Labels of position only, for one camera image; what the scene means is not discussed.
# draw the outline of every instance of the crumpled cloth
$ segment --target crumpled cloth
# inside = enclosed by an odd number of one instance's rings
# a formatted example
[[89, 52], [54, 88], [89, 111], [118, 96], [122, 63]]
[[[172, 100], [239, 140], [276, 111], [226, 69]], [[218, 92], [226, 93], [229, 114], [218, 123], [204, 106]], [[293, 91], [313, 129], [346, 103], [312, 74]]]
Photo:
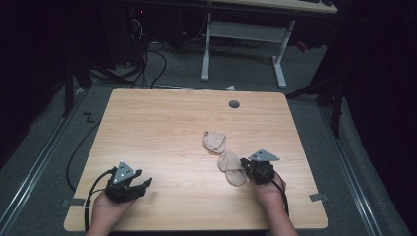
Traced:
[[203, 145], [205, 148], [221, 154], [226, 150], [226, 135], [217, 132], [205, 132]]

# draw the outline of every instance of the desk shelf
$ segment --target desk shelf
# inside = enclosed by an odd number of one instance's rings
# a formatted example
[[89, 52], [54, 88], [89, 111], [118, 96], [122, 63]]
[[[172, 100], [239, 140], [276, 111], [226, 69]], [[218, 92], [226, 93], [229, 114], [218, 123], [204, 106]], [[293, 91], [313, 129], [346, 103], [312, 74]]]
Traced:
[[206, 48], [203, 56], [201, 80], [209, 79], [209, 44], [212, 36], [246, 39], [254, 41], [267, 41], [280, 43], [276, 56], [272, 57], [273, 68], [275, 69], [278, 86], [281, 89], [286, 88], [286, 82], [281, 68], [281, 59], [284, 54], [289, 37], [295, 21], [289, 22], [288, 27], [269, 27], [262, 25], [251, 25], [234, 22], [212, 21], [211, 14], [208, 14], [208, 22], [206, 29]]

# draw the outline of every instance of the dark background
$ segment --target dark background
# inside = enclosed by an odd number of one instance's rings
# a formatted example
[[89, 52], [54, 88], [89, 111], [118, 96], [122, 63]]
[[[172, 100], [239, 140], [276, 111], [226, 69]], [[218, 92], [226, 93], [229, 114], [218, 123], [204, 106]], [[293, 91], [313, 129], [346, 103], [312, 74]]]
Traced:
[[[335, 26], [297, 22], [290, 44], [328, 45], [312, 84], [346, 63], [344, 96], [363, 145], [412, 234], [417, 211], [416, 1], [337, 1], [339, 16], [366, 23]], [[80, 7], [49, 0], [2, 1], [0, 7], [0, 166], [4, 166], [65, 78], [65, 63], [82, 53], [105, 68], [129, 61], [118, 53], [129, 28], [121, 14], [95, 5]], [[149, 38], [180, 47], [183, 30], [198, 30], [202, 13], [148, 8]]]

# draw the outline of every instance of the wooden table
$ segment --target wooden table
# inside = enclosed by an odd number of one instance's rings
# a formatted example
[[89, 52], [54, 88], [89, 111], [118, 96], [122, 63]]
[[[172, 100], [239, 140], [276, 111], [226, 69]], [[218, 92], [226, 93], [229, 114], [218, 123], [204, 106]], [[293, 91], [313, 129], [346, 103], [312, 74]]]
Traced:
[[[230, 100], [240, 107], [231, 108]], [[203, 147], [205, 131], [226, 134], [226, 149], [239, 156], [260, 148], [279, 156], [272, 164], [287, 183], [295, 227], [328, 225], [322, 203], [309, 198], [318, 190], [285, 96], [277, 92], [117, 88], [75, 198], [86, 198], [100, 174], [125, 161], [143, 170], [132, 185], [153, 181], [117, 230], [268, 229], [250, 183], [229, 184], [217, 167], [218, 155]], [[84, 209], [70, 206], [64, 225], [83, 231]]]

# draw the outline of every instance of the hand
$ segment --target hand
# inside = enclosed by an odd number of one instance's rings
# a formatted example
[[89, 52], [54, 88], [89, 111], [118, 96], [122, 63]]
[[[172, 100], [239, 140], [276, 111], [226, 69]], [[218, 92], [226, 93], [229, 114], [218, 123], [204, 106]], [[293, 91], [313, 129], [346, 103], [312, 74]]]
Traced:
[[91, 226], [87, 236], [104, 236], [108, 235], [111, 230], [120, 222], [128, 208], [136, 199], [126, 203], [116, 204], [107, 198], [104, 192], [101, 192], [94, 201], [92, 209]]
[[[273, 181], [283, 190], [285, 191], [286, 183], [283, 181], [279, 175], [275, 174]], [[281, 203], [283, 205], [283, 209], [285, 209], [285, 205], [283, 203], [283, 196], [282, 193], [273, 185], [271, 182], [268, 184], [261, 184], [257, 185], [253, 182], [252, 186], [257, 193], [258, 201], [264, 208], [269, 208], [277, 203]]]
[[[285, 193], [285, 182], [275, 174], [273, 181]], [[252, 186], [257, 193], [258, 201], [263, 206], [268, 217], [270, 234], [272, 236], [293, 236], [298, 235], [291, 220], [285, 212], [285, 204], [281, 191], [271, 182]]]

